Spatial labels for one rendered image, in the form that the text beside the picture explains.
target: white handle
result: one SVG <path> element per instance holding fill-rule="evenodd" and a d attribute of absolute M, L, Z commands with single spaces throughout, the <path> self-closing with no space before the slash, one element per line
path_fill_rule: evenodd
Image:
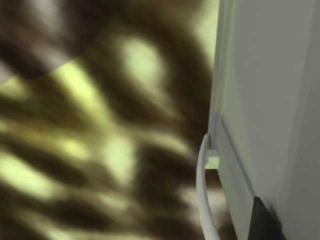
<path fill-rule="evenodd" d="M 220 240 L 218 231 L 215 228 L 213 218 L 207 196 L 206 186 L 206 163 L 207 163 L 207 150 L 209 148 L 209 136 L 204 135 L 200 151 L 198 155 L 198 161 L 196 166 L 196 197 L 198 211 L 200 215 L 200 222 L 205 240 Z"/>

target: black object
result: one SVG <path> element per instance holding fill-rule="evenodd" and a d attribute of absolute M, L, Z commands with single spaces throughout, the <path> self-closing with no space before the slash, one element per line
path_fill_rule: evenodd
<path fill-rule="evenodd" d="M 286 240 L 280 223 L 259 197 L 253 200 L 248 240 Z"/>

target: white cable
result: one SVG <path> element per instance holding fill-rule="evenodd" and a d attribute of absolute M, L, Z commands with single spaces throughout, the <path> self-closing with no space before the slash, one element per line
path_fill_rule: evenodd
<path fill-rule="evenodd" d="M 220 240 L 218 231 L 214 225 L 213 218 L 207 196 L 206 186 L 206 163 L 207 163 L 207 150 L 209 148 L 209 136 L 204 135 L 196 166 L 196 197 L 198 211 L 200 215 L 200 222 L 205 240 Z"/>

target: blurry background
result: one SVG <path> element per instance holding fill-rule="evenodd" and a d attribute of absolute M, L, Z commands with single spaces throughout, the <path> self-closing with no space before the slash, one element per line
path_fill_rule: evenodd
<path fill-rule="evenodd" d="M 217 17 L 218 0 L 0 1 L 4 240 L 203 239 L 195 171 Z"/>

